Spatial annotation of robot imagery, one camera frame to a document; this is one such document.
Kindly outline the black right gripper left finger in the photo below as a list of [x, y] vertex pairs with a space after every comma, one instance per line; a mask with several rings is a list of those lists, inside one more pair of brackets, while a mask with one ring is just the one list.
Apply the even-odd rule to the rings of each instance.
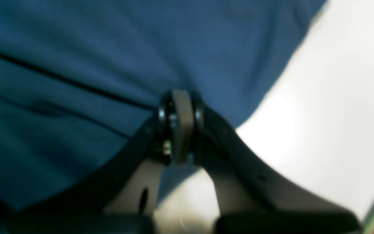
[[160, 178], [194, 154], [194, 93], [174, 89], [108, 163], [21, 211], [0, 199], [0, 234], [153, 234]]

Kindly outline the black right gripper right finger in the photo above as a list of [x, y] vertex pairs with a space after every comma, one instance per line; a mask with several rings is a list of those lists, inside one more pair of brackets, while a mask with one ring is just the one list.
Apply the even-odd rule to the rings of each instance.
[[356, 216], [301, 188], [256, 156], [198, 94], [196, 162], [212, 178], [220, 216], [215, 234], [359, 234]]

